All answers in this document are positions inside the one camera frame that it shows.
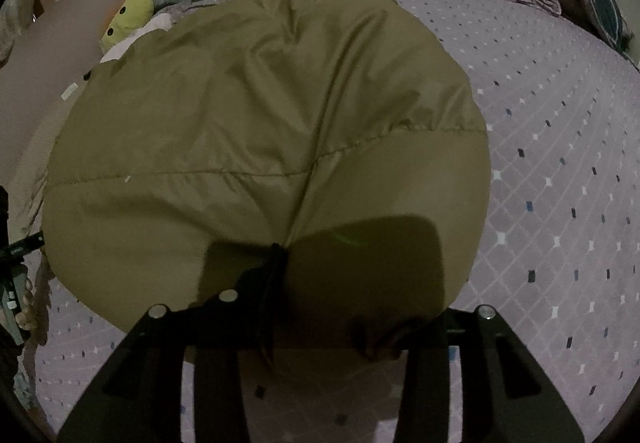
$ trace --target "silver screw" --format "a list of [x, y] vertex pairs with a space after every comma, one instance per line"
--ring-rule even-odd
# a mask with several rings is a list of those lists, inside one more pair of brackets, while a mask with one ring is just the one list
[[166, 315], [166, 306], [164, 304], [156, 304], [149, 310], [148, 315], [151, 318], [162, 318]]
[[218, 298], [222, 302], [234, 302], [238, 298], [238, 292], [234, 289], [226, 289], [225, 291], [220, 292]]
[[484, 304], [478, 308], [478, 314], [484, 320], [491, 320], [493, 317], [495, 317], [495, 309], [492, 308], [491, 306], [487, 306], [486, 304]]

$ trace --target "yellow duck plush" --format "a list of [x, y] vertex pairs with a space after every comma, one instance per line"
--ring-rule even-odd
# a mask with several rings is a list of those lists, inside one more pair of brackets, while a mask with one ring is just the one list
[[142, 28], [154, 14], [154, 0], [125, 0], [115, 16], [104, 27], [104, 35], [100, 39], [103, 53], [109, 51], [131, 33]]

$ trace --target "shiny brown fabric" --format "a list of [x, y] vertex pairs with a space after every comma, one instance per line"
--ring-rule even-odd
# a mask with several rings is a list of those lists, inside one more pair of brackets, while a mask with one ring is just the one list
[[54, 146], [54, 273], [129, 330], [290, 248], [274, 364], [392, 357], [468, 276], [489, 192], [465, 72], [394, 0], [234, 0], [92, 71]]

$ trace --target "bed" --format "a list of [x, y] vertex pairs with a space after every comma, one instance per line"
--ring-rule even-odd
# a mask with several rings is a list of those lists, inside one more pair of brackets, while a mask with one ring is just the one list
[[[223, 1], [159, 9], [180, 17]], [[558, 0], [396, 1], [466, 71], [487, 123], [489, 210], [469, 281], [453, 307], [493, 304], [592, 441], [640, 375], [633, 321], [640, 308], [634, 100], [640, 75], [615, 43], [559, 17]], [[84, 306], [39, 255], [28, 263], [43, 329], [34, 337], [40, 344], [26, 347], [23, 365], [33, 415], [55, 433], [124, 334]], [[462, 393], [455, 351], [450, 360], [450, 441], [457, 442]], [[241, 363], [254, 441], [392, 441], [403, 359], [346, 385], [308, 388]], [[192, 381], [187, 364], [185, 442], [193, 440]]]

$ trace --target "white tag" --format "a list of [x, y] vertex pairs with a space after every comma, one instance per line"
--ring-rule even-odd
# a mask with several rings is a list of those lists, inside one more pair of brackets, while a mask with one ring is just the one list
[[73, 93], [76, 89], [78, 89], [78, 84], [74, 82], [67, 89], [65, 89], [64, 93], [62, 93], [62, 99], [63, 100], [68, 99], [68, 97], [71, 96], [71, 93]]

